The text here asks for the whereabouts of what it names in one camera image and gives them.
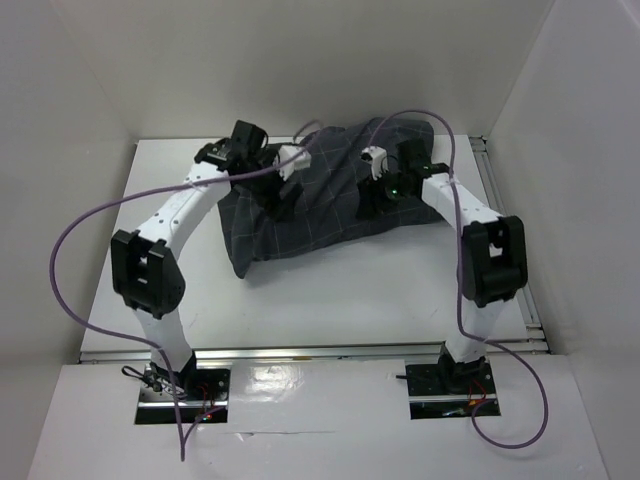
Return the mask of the dark grey checked pillowcase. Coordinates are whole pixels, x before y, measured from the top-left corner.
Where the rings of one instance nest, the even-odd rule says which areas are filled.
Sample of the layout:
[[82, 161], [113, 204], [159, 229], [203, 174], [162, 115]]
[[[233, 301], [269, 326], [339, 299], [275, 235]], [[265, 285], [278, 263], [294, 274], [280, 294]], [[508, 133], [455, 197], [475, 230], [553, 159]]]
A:
[[370, 173], [360, 159], [382, 119], [350, 127], [327, 127], [312, 146], [312, 164], [293, 179], [303, 187], [293, 219], [269, 218], [248, 190], [236, 187], [218, 203], [229, 261], [242, 279], [255, 262], [293, 258], [331, 245], [442, 217], [416, 198], [407, 198], [372, 219], [356, 218], [357, 183]]

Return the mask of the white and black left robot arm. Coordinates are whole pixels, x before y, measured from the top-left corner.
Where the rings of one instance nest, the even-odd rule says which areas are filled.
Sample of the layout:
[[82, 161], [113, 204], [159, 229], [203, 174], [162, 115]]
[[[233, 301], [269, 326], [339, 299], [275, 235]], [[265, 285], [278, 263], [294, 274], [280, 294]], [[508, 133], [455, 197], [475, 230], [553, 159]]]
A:
[[196, 356], [179, 315], [186, 281], [178, 260], [189, 237], [235, 186], [252, 193], [264, 212], [276, 219], [292, 216], [302, 188], [289, 179], [310, 164], [306, 148], [271, 145], [263, 129], [238, 121], [230, 136], [197, 152], [183, 189], [135, 230], [112, 236], [114, 291], [152, 342], [152, 373], [172, 397], [187, 398], [197, 387]]

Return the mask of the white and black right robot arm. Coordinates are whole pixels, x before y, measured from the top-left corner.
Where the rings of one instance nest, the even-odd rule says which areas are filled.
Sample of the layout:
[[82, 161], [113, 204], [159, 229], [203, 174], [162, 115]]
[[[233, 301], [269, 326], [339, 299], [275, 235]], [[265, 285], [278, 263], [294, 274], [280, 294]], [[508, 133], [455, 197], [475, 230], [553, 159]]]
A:
[[390, 154], [368, 146], [361, 159], [369, 175], [359, 182], [357, 218], [373, 219], [405, 199], [419, 199], [456, 232], [461, 295], [456, 330], [444, 342], [436, 379], [446, 393], [462, 394], [486, 369], [487, 339], [507, 302], [528, 280], [523, 222], [503, 216], [479, 200], [451, 173], [435, 163], [420, 139], [397, 146], [396, 170]]

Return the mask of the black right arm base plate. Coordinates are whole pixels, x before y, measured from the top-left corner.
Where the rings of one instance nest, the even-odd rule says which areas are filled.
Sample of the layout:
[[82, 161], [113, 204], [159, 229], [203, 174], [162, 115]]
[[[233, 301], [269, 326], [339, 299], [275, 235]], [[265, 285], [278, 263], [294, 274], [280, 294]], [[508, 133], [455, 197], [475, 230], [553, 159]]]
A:
[[395, 378], [404, 383], [412, 420], [470, 418], [479, 406], [479, 417], [499, 417], [501, 409], [491, 366], [456, 386], [445, 384], [441, 368], [434, 363], [406, 364]]

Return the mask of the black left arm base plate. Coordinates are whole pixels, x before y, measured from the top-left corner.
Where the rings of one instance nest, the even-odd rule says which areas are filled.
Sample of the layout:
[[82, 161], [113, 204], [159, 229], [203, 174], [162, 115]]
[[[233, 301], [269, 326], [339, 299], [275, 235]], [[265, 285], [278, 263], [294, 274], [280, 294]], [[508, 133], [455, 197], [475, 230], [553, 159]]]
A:
[[191, 424], [197, 419], [205, 424], [228, 421], [231, 374], [228, 368], [197, 370], [194, 384], [176, 390], [168, 380], [153, 373], [149, 366], [143, 371], [124, 366], [121, 373], [140, 382], [136, 425], [174, 424], [174, 399], [178, 400], [184, 423]]

